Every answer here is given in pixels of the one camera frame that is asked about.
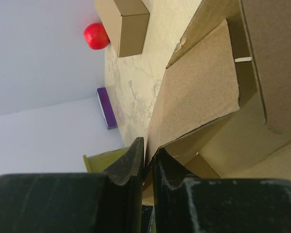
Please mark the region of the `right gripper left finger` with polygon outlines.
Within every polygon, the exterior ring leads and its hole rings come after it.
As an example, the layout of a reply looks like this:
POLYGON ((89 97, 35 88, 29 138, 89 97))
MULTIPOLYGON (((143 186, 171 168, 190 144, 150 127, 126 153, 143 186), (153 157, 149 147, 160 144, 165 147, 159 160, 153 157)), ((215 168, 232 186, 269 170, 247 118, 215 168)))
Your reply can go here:
POLYGON ((138 233, 144 139, 99 173, 0 176, 0 233, 138 233))

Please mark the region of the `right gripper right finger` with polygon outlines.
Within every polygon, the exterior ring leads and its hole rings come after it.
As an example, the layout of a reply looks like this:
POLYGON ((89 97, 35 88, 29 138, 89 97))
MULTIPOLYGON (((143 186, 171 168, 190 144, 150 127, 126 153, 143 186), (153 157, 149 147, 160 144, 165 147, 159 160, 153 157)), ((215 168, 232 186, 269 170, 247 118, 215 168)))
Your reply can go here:
POLYGON ((152 161, 159 233, 291 233, 291 181, 206 179, 165 149, 152 161))

